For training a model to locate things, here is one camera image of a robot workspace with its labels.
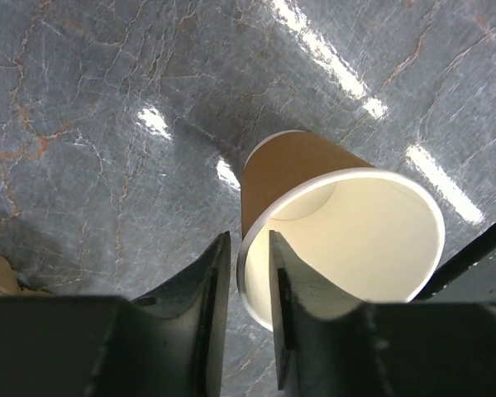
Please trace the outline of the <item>brown paper cup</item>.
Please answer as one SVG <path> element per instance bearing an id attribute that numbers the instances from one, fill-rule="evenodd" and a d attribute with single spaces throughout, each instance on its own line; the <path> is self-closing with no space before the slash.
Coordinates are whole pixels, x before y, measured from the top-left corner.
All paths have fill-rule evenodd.
<path id="1" fill-rule="evenodd" d="M 239 295 L 267 329 L 270 232 L 345 292 L 373 302 L 413 300 L 438 267 L 446 235 L 441 210 L 421 185 L 300 130 L 268 136 L 249 154 L 241 230 Z"/>

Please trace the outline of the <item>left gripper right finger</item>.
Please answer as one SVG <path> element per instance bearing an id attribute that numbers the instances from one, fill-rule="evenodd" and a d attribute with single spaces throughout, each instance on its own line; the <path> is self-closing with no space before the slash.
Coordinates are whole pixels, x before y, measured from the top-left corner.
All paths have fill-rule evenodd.
<path id="1" fill-rule="evenodd" d="M 496 304 L 366 303 L 269 235 L 277 383 L 287 396 L 496 396 Z"/>

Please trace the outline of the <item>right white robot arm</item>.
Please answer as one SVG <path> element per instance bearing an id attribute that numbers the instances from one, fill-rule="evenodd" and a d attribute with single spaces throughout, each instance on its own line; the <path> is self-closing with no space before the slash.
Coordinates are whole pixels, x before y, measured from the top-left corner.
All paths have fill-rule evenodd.
<path id="1" fill-rule="evenodd" d="M 428 300 L 496 249 L 496 223 L 436 270 L 415 300 Z"/>

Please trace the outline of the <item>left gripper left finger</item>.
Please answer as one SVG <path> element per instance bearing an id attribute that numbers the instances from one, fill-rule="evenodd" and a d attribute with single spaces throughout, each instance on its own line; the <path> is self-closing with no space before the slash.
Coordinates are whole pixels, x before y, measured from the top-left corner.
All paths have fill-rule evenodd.
<path id="1" fill-rule="evenodd" d="M 0 297 L 0 396 L 218 396 L 231 237 L 134 300 Z"/>

